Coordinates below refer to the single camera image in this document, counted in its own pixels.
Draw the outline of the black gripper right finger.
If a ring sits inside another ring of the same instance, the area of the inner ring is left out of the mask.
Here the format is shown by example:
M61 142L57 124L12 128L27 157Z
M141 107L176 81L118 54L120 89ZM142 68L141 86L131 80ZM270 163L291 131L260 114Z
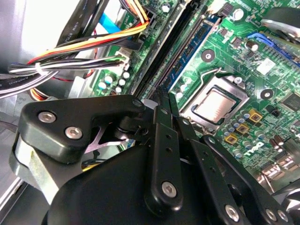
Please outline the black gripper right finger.
M192 178L212 225L292 225L294 220L213 136L199 138L179 116L175 95L169 104L179 132L180 155L192 166Z

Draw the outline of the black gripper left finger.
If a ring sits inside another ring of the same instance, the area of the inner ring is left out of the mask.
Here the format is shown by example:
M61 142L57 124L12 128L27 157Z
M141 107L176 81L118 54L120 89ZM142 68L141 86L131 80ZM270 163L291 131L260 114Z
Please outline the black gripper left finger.
M149 108L132 95L73 98L23 107L12 148L11 168L52 203L61 187L82 172L84 153L134 139L150 151L146 203L154 212L177 211L183 195L176 98L155 92Z

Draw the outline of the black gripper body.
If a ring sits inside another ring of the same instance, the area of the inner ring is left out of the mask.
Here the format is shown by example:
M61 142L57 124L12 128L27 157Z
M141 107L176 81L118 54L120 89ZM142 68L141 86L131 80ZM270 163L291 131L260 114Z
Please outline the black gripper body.
M183 205L162 217L144 200L148 150L134 147L69 180L57 192L46 225L229 225L205 198L195 167L181 159Z

